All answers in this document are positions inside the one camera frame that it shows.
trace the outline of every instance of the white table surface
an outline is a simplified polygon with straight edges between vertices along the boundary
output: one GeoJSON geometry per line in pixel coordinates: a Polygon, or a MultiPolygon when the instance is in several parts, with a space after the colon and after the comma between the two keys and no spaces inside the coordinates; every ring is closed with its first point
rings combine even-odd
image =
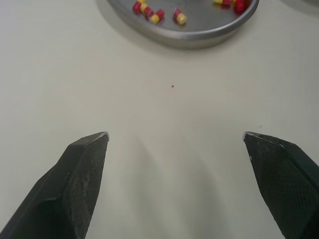
{"type": "Polygon", "coordinates": [[[87,239],[283,238],[242,135],[319,163],[319,14],[261,0],[231,40],[182,51],[105,0],[2,0],[0,32],[0,228],[68,144],[108,131],[87,239]]]}

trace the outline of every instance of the metal tray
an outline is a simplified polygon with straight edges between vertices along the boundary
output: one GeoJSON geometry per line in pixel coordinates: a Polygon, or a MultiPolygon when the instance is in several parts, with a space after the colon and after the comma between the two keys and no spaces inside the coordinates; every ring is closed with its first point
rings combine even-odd
{"type": "Polygon", "coordinates": [[[135,15],[135,0],[108,0],[117,14],[131,27],[165,45],[178,48],[203,48],[227,40],[256,11],[259,0],[251,0],[246,11],[238,15],[231,9],[217,8],[213,0],[147,0],[154,10],[163,9],[164,19],[154,25],[142,15],[135,15]],[[187,16],[185,26],[173,19],[175,8],[187,16]]]}

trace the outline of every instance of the red capsule half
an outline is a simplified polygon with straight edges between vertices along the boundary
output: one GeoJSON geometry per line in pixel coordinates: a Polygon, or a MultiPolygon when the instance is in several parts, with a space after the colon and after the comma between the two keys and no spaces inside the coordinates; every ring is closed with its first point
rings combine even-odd
{"type": "Polygon", "coordinates": [[[139,14],[139,13],[140,13],[140,11],[141,11],[141,5],[142,5],[142,3],[139,2],[139,1],[137,1],[137,2],[133,5],[133,12],[134,12],[135,14],[139,14]]]}
{"type": "Polygon", "coordinates": [[[154,11],[153,11],[149,6],[147,6],[147,7],[144,9],[143,14],[144,14],[144,17],[145,17],[146,19],[149,19],[151,16],[154,15],[154,11]]]}
{"type": "Polygon", "coordinates": [[[245,2],[244,2],[244,0],[236,0],[234,9],[238,13],[244,12],[245,11],[245,2]]]}

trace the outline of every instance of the capsule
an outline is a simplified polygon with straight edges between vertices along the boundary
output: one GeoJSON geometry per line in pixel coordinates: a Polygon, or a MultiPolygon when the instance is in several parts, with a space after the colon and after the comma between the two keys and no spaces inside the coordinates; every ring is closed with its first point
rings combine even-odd
{"type": "Polygon", "coordinates": [[[173,13],[173,19],[179,25],[183,25],[187,21],[187,16],[184,13],[182,13],[180,9],[176,8],[174,13],[173,13]]]}
{"type": "Polygon", "coordinates": [[[159,21],[161,21],[164,18],[165,12],[160,9],[157,12],[155,12],[155,14],[153,16],[151,16],[150,18],[150,22],[157,24],[159,21]]]}
{"type": "Polygon", "coordinates": [[[137,0],[136,3],[133,5],[133,12],[135,14],[140,13],[142,3],[145,3],[145,0],[137,0]]]}
{"type": "Polygon", "coordinates": [[[234,0],[215,0],[215,4],[225,5],[225,6],[232,6],[234,0]]]}
{"type": "Polygon", "coordinates": [[[154,15],[154,11],[146,3],[141,4],[141,13],[146,19],[154,15]]]}
{"type": "Polygon", "coordinates": [[[236,0],[234,9],[238,13],[244,12],[245,11],[245,2],[244,2],[244,0],[236,0]]]}

